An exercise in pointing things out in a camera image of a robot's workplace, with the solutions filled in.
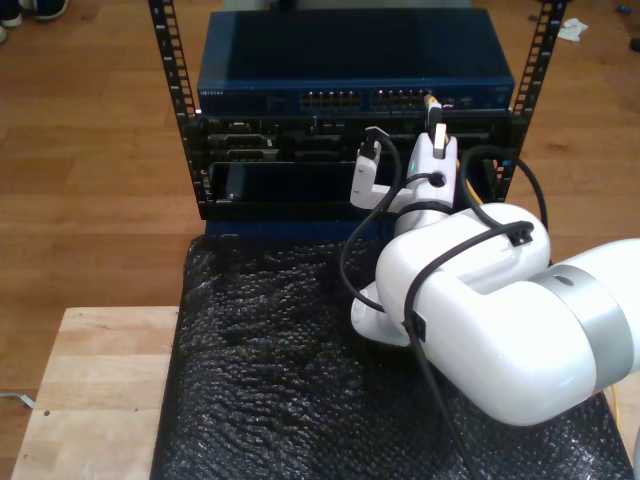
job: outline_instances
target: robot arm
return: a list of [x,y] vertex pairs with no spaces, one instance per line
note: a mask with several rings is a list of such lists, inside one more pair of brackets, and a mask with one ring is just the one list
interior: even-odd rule
[[[414,303],[425,356],[483,411],[513,425],[547,420],[640,369],[632,278],[640,270],[640,240],[548,267],[549,237],[535,216],[508,204],[482,208],[501,223],[531,222],[531,241],[513,246],[505,235],[494,237],[427,278]],[[384,313],[353,303],[353,325],[368,338],[407,345],[403,307],[418,272],[488,230],[471,210],[414,225],[396,231],[378,260],[376,282],[361,291]]]

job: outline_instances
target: bubble wrap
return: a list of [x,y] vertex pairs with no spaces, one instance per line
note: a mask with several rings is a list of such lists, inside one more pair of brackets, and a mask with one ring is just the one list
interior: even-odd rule
[[[151,478],[467,479],[410,351],[359,337],[339,244],[194,240]],[[376,243],[348,272],[374,278]],[[631,479],[602,395],[510,427],[439,377],[492,479]]]

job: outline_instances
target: ethernet port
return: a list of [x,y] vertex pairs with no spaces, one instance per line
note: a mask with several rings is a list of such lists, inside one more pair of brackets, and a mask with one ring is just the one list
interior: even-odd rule
[[320,95],[318,94],[311,94],[311,107],[312,108],[319,108],[320,107]]
[[402,105],[403,107],[409,105],[409,95],[407,95],[407,92],[405,92],[404,90],[400,90],[398,92],[398,100],[400,105]]
[[326,93],[320,94],[320,108],[329,108],[331,106],[331,99]]
[[361,106],[360,94],[357,92],[349,92],[349,106],[360,108]]

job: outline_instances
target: wooden table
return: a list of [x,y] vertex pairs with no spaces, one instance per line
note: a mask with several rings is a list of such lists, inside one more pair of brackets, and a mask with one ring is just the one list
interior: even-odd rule
[[[149,478],[177,307],[68,309],[13,480]],[[640,375],[618,385],[629,452]]]

